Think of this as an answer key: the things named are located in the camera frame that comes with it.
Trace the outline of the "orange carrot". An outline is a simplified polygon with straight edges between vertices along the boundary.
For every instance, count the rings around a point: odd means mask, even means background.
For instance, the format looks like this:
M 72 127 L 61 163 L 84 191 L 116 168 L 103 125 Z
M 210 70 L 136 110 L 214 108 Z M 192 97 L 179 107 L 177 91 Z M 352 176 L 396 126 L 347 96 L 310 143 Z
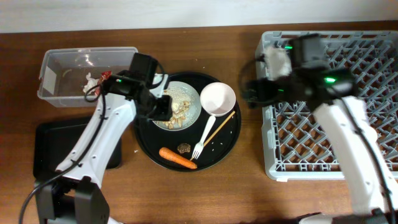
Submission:
M 189 169 L 197 168 L 197 165 L 194 162 L 174 153 L 173 151 L 171 151 L 170 149 L 168 149 L 166 147 L 162 147 L 159 150 L 159 155 L 161 157 L 163 157 L 164 159 L 167 159 L 168 161 L 175 162 L 175 163 L 177 163 L 181 166 L 184 166 L 186 168 L 189 168 Z

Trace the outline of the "pink bowl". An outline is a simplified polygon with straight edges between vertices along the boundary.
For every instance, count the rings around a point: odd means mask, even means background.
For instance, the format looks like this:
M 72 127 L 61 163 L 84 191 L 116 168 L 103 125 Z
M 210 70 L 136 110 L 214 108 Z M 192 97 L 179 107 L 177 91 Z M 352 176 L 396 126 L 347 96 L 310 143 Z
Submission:
M 224 116 L 236 104 L 234 90 L 227 84 L 213 82 L 204 87 L 200 93 L 202 108 L 212 116 Z

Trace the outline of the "red snack wrapper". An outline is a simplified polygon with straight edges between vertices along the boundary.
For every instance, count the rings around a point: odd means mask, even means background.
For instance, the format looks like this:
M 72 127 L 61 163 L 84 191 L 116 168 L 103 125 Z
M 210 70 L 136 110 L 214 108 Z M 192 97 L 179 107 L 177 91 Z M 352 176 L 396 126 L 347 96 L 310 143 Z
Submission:
M 101 74 L 101 77 L 96 81 L 96 88 L 94 89 L 95 96 L 99 96 L 100 95 L 100 85 L 105 80 L 107 80 L 112 74 L 113 74 L 112 71 L 106 71 L 106 72 L 103 72 Z

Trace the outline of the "grey plate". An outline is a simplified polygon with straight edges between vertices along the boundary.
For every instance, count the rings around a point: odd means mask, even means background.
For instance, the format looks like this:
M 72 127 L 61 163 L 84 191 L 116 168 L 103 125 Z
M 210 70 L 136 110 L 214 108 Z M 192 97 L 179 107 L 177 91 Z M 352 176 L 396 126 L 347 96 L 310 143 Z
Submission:
M 200 116 L 200 96 L 194 87 L 184 82 L 172 81 L 164 90 L 172 99 L 172 117 L 168 121 L 153 121 L 166 131 L 181 131 L 190 127 Z

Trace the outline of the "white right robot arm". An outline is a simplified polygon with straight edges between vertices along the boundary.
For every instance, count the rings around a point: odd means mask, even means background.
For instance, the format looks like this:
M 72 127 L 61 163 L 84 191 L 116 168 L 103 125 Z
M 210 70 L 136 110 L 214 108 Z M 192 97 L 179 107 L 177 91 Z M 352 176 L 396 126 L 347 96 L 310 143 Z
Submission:
M 347 68 L 330 68 L 320 35 L 296 37 L 283 47 L 269 45 L 255 60 L 265 64 L 268 75 L 240 82 L 242 97 L 251 108 L 306 102 L 332 146 L 351 195 L 351 215 L 311 213 L 294 222 L 396 223 L 397 181 L 377 145 L 354 75 Z

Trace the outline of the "white plastic fork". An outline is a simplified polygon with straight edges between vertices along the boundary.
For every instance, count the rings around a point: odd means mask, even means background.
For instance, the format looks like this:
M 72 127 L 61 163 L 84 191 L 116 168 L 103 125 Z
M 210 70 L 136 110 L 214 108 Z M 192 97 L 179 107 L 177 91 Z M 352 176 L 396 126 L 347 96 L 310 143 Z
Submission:
M 199 158 L 199 156 L 200 156 L 200 154 L 201 154 L 201 152 L 202 152 L 202 150 L 204 148 L 205 139 L 206 139 L 207 135 L 209 134 L 212 126 L 214 125 L 215 120 L 216 120 L 216 118 L 214 116 L 210 116 L 208 118 L 206 126 L 205 126 L 205 128 L 203 130 L 203 133 L 201 135 L 200 141 L 198 143 L 196 143 L 196 145 L 194 147 L 194 150 L 193 150 L 193 153 L 192 153 L 192 157 L 190 159 L 191 161 L 193 159 L 198 159 Z

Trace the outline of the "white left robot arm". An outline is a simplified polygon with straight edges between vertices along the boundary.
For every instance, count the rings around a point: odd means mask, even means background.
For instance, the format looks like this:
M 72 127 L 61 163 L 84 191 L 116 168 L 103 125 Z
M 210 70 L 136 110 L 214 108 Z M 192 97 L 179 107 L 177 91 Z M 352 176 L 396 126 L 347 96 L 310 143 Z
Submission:
M 36 181 L 22 205 L 20 223 L 32 198 L 40 223 L 115 223 L 101 191 L 104 172 L 123 132 L 136 118 L 171 117 L 171 98 L 163 94 L 169 76 L 163 69 L 155 58 L 136 53 L 127 70 L 88 90 L 96 93 L 95 112 L 55 175 Z

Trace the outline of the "wooden chopstick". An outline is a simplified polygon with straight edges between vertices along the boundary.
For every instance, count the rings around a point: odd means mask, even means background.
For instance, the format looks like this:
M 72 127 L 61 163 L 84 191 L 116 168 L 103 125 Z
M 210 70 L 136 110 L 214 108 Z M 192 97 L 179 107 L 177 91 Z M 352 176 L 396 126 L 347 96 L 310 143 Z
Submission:
M 226 125 L 226 123 L 234 116 L 236 112 L 232 111 L 229 116 L 217 127 L 217 129 L 210 135 L 210 137 L 206 141 L 200 141 L 195 145 L 195 148 L 193 150 L 193 154 L 191 157 L 191 161 L 193 159 L 198 159 L 201 152 L 203 151 L 203 148 L 219 133 L 219 131 Z

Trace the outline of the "white tissue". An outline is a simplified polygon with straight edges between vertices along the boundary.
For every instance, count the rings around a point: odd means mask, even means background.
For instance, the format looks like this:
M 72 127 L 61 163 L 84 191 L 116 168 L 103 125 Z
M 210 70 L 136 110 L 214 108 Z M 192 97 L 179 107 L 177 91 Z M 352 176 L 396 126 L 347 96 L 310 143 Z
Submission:
M 87 84 L 83 87 L 83 92 L 87 93 L 89 89 L 93 88 L 98 84 L 98 79 L 92 78 L 91 73 L 86 75 Z

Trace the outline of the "rice and nut shells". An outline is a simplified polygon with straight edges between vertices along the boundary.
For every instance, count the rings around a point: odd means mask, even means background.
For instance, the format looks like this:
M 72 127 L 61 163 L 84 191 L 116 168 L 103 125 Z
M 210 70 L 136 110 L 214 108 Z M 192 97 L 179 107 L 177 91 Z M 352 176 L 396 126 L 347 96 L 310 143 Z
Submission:
M 164 94 L 172 99 L 172 117 L 168 121 L 156 121 L 156 124 L 163 125 L 169 130 L 182 128 L 183 123 L 188 121 L 188 111 L 194 101 L 194 97 L 186 88 L 180 86 L 168 87 Z

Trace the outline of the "brown food lump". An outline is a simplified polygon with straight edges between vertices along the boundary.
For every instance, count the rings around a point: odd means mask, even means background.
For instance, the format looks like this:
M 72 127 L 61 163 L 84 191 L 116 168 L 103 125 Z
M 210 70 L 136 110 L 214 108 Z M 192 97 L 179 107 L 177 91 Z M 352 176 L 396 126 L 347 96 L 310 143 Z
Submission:
M 191 145 L 187 144 L 187 143 L 181 143 L 177 146 L 177 151 L 180 154 L 184 154 L 186 152 L 190 152 L 191 150 Z

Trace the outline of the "white cup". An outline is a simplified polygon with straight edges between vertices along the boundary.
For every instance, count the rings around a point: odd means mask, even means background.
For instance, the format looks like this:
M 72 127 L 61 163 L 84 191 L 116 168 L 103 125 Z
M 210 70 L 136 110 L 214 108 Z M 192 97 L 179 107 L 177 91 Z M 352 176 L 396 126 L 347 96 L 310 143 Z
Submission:
M 292 64 L 285 49 L 268 46 L 264 49 L 264 55 L 270 80 L 276 81 L 291 74 Z

